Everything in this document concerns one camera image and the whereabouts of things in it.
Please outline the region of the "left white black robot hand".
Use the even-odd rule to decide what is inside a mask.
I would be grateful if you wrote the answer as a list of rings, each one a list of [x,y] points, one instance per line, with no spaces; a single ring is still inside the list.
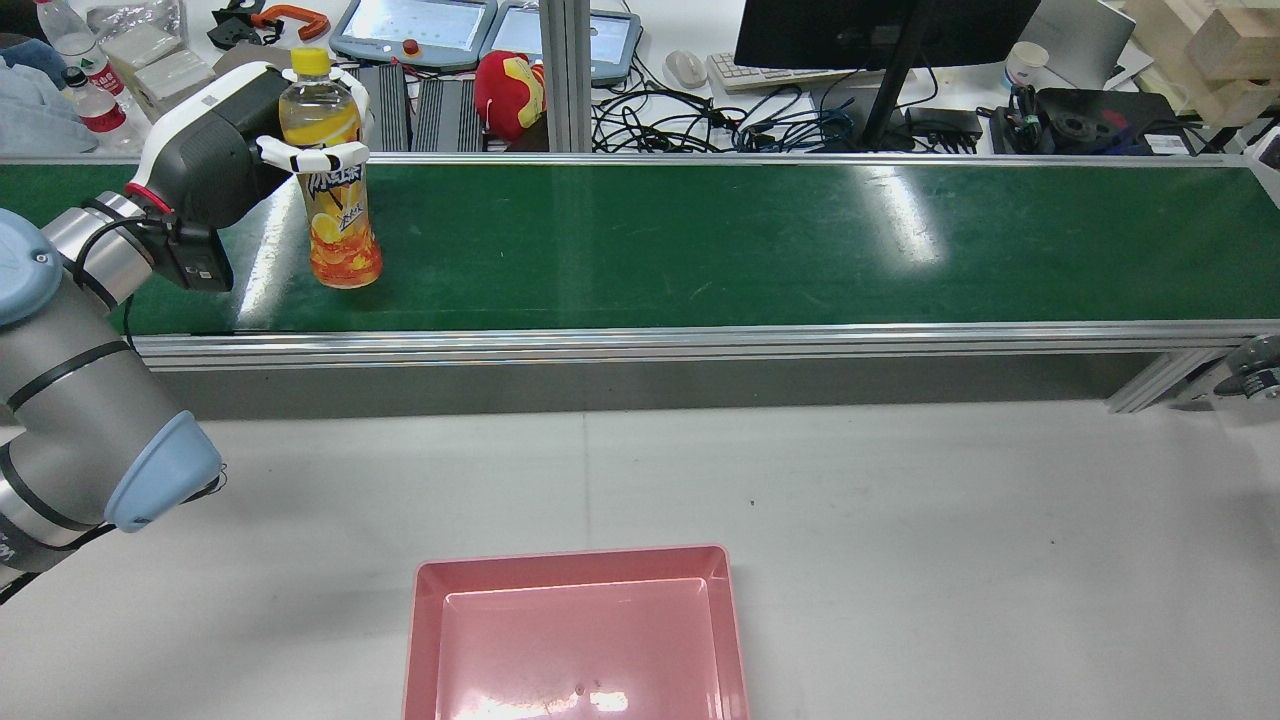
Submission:
[[[224,229],[294,176],[367,161],[360,138],[329,149],[284,140],[278,102],[296,78],[266,61],[215,78],[155,122],[124,196],[145,210]]]

